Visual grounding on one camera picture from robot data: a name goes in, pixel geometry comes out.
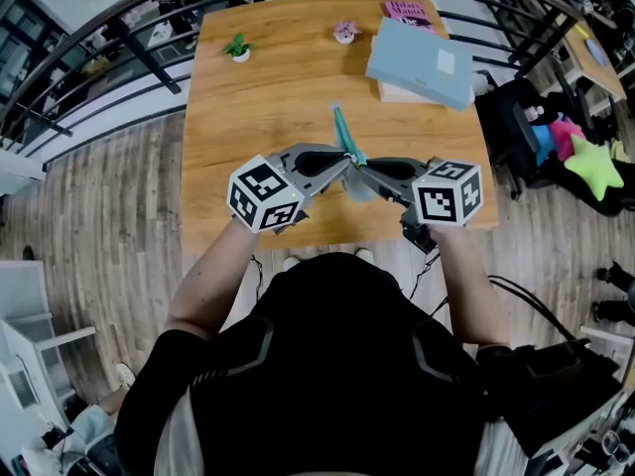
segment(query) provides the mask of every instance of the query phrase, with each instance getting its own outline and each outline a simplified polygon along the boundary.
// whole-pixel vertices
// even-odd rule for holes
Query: small potted plant
[[[249,60],[251,57],[251,50],[254,47],[253,44],[245,44],[245,34],[242,32],[236,34],[231,43],[222,49],[223,53],[231,55],[231,59],[237,63],[243,63]]]
[[[341,21],[335,25],[333,36],[340,44],[350,44],[355,39],[355,34],[359,34],[359,29],[354,21]]]

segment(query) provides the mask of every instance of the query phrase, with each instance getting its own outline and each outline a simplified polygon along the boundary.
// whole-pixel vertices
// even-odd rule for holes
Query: white sneaker
[[[282,264],[283,272],[289,272],[293,267],[300,264],[300,260],[296,256],[289,256]]]
[[[135,373],[125,363],[117,363],[116,369],[117,377],[119,378],[121,386],[123,386],[127,390],[130,390],[136,379]]]
[[[186,45],[186,50],[191,50],[192,48],[195,48],[196,45],[198,44],[198,37],[194,37],[194,40],[189,43],[188,45]]]
[[[375,264],[375,255],[368,249],[357,249],[355,251],[355,256],[359,259],[363,259],[369,265]]]

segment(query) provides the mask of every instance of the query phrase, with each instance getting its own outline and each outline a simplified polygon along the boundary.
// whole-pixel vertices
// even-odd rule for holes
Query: teal cloth
[[[335,119],[335,145],[339,148],[343,148],[346,152],[355,157],[358,167],[364,166],[366,164],[366,156],[357,148],[350,132],[348,132],[344,115],[341,113],[341,107],[339,104],[333,104],[330,107],[333,110],[333,117]]]

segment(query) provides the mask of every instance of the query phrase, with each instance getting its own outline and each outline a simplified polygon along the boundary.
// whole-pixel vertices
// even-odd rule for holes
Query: pink plush toy
[[[568,116],[564,120],[559,119],[550,123],[549,130],[556,142],[558,159],[563,162],[573,155],[572,135],[586,139],[582,133],[582,128],[579,125],[575,125]]]

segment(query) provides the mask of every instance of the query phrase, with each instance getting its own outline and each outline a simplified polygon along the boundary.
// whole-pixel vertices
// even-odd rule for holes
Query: metal railing
[[[179,19],[181,16],[192,16],[192,13],[204,14],[209,12],[212,7],[219,4],[227,4],[228,6],[239,5],[247,3],[245,0],[200,0],[195,3],[185,5],[174,9],[166,14],[151,19],[140,26],[134,28],[128,27],[122,19],[126,13],[134,10],[138,6],[150,2],[151,0],[121,0],[104,12],[88,21],[79,30],[73,33],[70,37],[65,39],[58,45],[49,55],[30,73],[30,75],[24,80],[24,82],[14,91],[11,99],[0,110],[0,129],[4,129],[2,134],[2,142],[9,140],[9,145],[6,148],[11,150],[14,147],[24,147],[31,143],[34,139],[40,136],[43,132],[54,129],[54,134],[50,139],[62,134],[70,136],[72,134],[72,127],[78,125],[93,116],[96,113],[104,111],[107,108],[111,108],[118,103],[126,100],[130,100],[137,95],[147,93],[153,89],[161,87],[167,87],[172,93],[176,94],[181,91],[179,82],[188,78],[188,75],[181,76],[179,78],[172,78],[167,68],[176,63],[190,60],[193,58],[194,49],[190,51],[179,52],[177,58],[170,60],[159,60],[156,52],[167,46],[174,46],[181,44],[182,42],[191,42],[197,34],[198,30],[192,28],[184,33],[176,34],[169,39],[162,41],[151,47],[145,46],[139,40],[139,34],[156,27],[160,23],[171,21],[173,19]],[[504,9],[511,15],[517,16],[524,20],[527,20],[535,24],[535,28],[531,33],[519,31],[517,28],[506,27],[497,22],[489,22],[473,16],[465,16],[452,12],[441,11],[440,15],[443,18],[449,20],[458,20],[467,23],[471,23],[481,27],[487,27],[495,30],[502,31],[506,35],[513,35],[521,38],[523,41],[519,46],[511,44],[510,46],[504,46],[474,37],[467,37],[463,35],[451,34],[450,38],[455,41],[461,41],[468,44],[483,46],[492,50],[503,51],[510,54],[508,61],[502,61],[500,59],[491,59],[485,57],[474,57],[475,60],[486,62],[498,66],[504,66],[517,70],[516,76],[522,76],[533,68],[556,44],[563,38],[564,34],[574,25],[574,23],[581,19],[581,15],[571,5],[567,4],[563,0],[538,0],[543,5],[548,6],[551,11],[548,19],[545,17],[536,17],[527,9],[519,8],[514,5],[502,2],[500,0],[471,0],[478,3],[485,4],[490,8]],[[564,16],[561,20],[561,24],[557,24],[556,18]],[[83,61],[69,70],[67,70],[61,78],[52,82],[48,87],[39,92],[34,98],[30,98],[29,95],[33,91],[34,87],[41,83],[42,80],[50,78],[53,70],[59,65],[60,60],[68,54],[73,48],[82,43],[86,38],[91,36],[95,31],[107,27],[110,40],[103,46],[95,49],[90,53]],[[64,92],[59,92],[60,87],[64,83],[71,79],[72,76],[77,76],[84,68],[90,64],[93,60],[101,59],[108,52],[113,52],[117,49],[126,51],[126,55],[115,59],[110,63],[108,68],[102,70],[94,75],[90,75],[88,78],[83,79],[74,86],[70,87]],[[104,79],[109,73],[114,70],[121,69],[121,67],[128,65],[135,61],[137,64],[143,66],[140,73],[132,78],[124,79],[123,81],[111,83],[106,91],[102,91],[94,97],[86,96],[82,100],[77,101],[70,105],[70,107],[61,110],[62,106],[73,98],[80,96],[88,88],[95,85],[95,83]],[[146,76],[149,73],[153,74],[158,83],[145,87],[133,94],[128,94],[119,101],[111,102],[106,107],[101,107],[91,113],[90,115],[82,117],[79,121],[75,121],[73,124],[64,127],[62,121],[71,115],[73,112],[84,107],[92,100],[104,95],[109,91],[112,91],[124,84],[130,83],[135,79]],[[55,102],[49,104],[46,109],[39,109],[43,106],[43,101],[50,95],[56,95]],[[27,156],[32,155],[35,150],[31,150]]]

